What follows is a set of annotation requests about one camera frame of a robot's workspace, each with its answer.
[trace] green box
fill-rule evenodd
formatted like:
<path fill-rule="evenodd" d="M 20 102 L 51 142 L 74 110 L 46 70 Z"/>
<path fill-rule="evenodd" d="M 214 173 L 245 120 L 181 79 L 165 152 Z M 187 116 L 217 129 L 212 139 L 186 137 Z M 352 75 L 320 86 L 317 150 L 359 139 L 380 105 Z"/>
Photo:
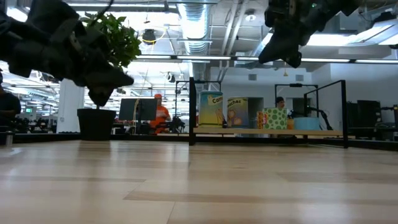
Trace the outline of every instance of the green box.
<path fill-rule="evenodd" d="M 264 129 L 287 129 L 287 110 L 266 108 L 263 110 L 262 126 Z"/>

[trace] ceiling light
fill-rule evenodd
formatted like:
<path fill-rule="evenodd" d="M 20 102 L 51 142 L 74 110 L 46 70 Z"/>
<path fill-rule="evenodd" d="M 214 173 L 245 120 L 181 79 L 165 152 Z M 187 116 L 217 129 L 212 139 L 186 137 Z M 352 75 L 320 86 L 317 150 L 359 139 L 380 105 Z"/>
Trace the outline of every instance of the ceiling light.
<path fill-rule="evenodd" d="M 155 30 L 154 29 L 146 29 L 142 35 L 142 41 L 146 45 L 156 44 Z"/>
<path fill-rule="evenodd" d="M 364 43 L 392 26 L 393 25 L 374 26 L 364 32 L 352 36 L 347 44 Z"/>
<path fill-rule="evenodd" d="M 175 87 L 152 87 L 152 90 L 175 90 Z"/>
<path fill-rule="evenodd" d="M 237 57 L 236 60 L 257 62 L 259 59 L 257 57 Z"/>
<path fill-rule="evenodd" d="M 173 74 L 171 74 L 170 72 L 167 72 L 166 74 L 164 74 L 164 78 L 169 81 L 169 83 L 175 83 L 175 77 Z"/>
<path fill-rule="evenodd" d="M 245 19 L 246 19 L 246 21 L 251 22 L 256 19 L 256 16 L 255 15 L 247 15 Z"/>
<path fill-rule="evenodd" d="M 105 3 L 68 3 L 71 7 L 107 7 L 108 4 Z M 114 3 L 112 7 L 164 7 L 164 4 L 123 4 L 123 3 Z M 169 8 L 175 9 L 176 6 L 169 6 Z"/>
<path fill-rule="evenodd" d="M 7 89 L 12 93 L 24 94 L 24 95 L 29 94 L 29 92 L 23 88 L 7 87 Z"/>
<path fill-rule="evenodd" d="M 122 98 L 122 99 L 154 99 L 154 96 L 111 96 L 113 98 Z"/>
<path fill-rule="evenodd" d="M 167 55 L 140 55 L 137 59 L 171 59 L 171 56 Z"/>
<path fill-rule="evenodd" d="M 355 35 L 340 34 L 313 34 L 308 41 L 308 46 L 331 46 L 338 47 L 348 45 Z M 268 33 L 262 40 L 262 44 L 266 45 L 271 40 L 272 33 Z"/>
<path fill-rule="evenodd" d="M 395 45 L 395 44 L 398 44 L 398 34 L 380 43 L 380 45 Z"/>
<path fill-rule="evenodd" d="M 25 14 L 21 10 L 13 8 L 13 7 L 7 8 L 7 16 L 9 16 L 19 22 L 25 22 L 27 20 L 27 14 Z"/>
<path fill-rule="evenodd" d="M 195 56 L 195 55 L 184 55 L 177 56 L 181 60 L 231 60 L 228 56 Z"/>
<path fill-rule="evenodd" d="M 380 63 L 380 64 L 398 64 L 398 60 L 372 60 L 372 59 L 359 59 L 355 63 Z"/>
<path fill-rule="evenodd" d="M 246 12 L 244 12 L 244 15 L 246 16 L 246 21 L 251 22 L 256 19 L 254 12 L 255 12 L 254 9 L 248 9 L 248 10 L 246 10 Z"/>
<path fill-rule="evenodd" d="M 349 59 L 331 59 L 331 58 L 302 58 L 302 62 L 323 62 L 323 63 L 347 63 Z"/>
<path fill-rule="evenodd" d="M 177 43 L 180 43 L 180 42 L 184 42 L 184 43 L 185 42 L 213 43 L 212 40 L 204 40 L 204 39 L 177 39 Z"/>

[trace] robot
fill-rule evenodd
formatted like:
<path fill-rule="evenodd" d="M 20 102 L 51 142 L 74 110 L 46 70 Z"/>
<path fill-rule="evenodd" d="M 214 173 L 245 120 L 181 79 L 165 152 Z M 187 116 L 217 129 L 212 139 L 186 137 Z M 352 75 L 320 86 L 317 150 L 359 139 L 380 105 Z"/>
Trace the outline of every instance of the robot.
<path fill-rule="evenodd" d="M 259 62 L 282 59 L 297 68 L 302 58 L 299 46 L 306 45 L 311 35 L 322 31 L 340 11 L 349 16 L 361 3 L 362 0 L 269 0 L 264 17 L 274 34 L 259 55 Z"/>
<path fill-rule="evenodd" d="M 8 63 L 11 73 L 29 77 L 38 70 L 59 80 L 73 80 L 88 87 L 98 106 L 106 104 L 115 88 L 134 83 L 109 64 L 104 34 L 84 27 L 76 11 L 61 0 L 33 0 L 26 22 L 0 11 L 0 44 L 0 60 Z"/>

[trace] wooden floor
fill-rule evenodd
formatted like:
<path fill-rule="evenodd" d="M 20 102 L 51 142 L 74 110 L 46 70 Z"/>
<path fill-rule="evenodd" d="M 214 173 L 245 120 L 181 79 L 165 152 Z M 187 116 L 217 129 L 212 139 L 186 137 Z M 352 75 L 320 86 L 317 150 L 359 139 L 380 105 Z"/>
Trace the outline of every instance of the wooden floor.
<path fill-rule="evenodd" d="M 398 154 L 170 142 L 0 149 L 1 224 L 396 224 Z"/>

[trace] black monitor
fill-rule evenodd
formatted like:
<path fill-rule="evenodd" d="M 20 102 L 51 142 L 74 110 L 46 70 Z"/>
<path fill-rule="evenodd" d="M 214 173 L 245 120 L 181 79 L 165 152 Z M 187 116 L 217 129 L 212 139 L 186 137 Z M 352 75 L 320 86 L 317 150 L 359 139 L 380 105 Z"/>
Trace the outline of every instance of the black monitor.
<path fill-rule="evenodd" d="M 119 120 L 132 121 L 137 98 L 122 99 L 120 102 Z M 157 99 L 139 99 L 136 109 L 136 121 L 153 121 L 156 119 Z"/>
<path fill-rule="evenodd" d="M 360 127 L 375 127 L 382 122 L 379 101 L 358 100 L 358 114 Z"/>

